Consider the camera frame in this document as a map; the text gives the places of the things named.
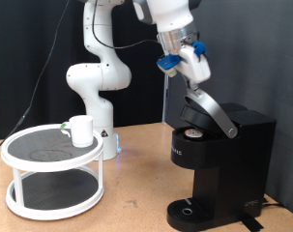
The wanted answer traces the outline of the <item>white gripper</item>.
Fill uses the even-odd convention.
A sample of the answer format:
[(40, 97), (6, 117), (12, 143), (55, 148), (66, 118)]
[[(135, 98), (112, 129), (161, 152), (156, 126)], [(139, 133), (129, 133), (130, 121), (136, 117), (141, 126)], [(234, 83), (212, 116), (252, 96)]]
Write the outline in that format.
[(178, 64), (178, 71), (181, 72), (186, 78), (193, 81), (187, 81), (187, 87), (193, 91), (199, 89), (197, 83), (206, 81), (211, 76), (211, 71), (208, 65), (207, 58), (204, 54), (196, 55), (194, 48), (191, 46), (184, 46), (179, 51), (181, 61)]

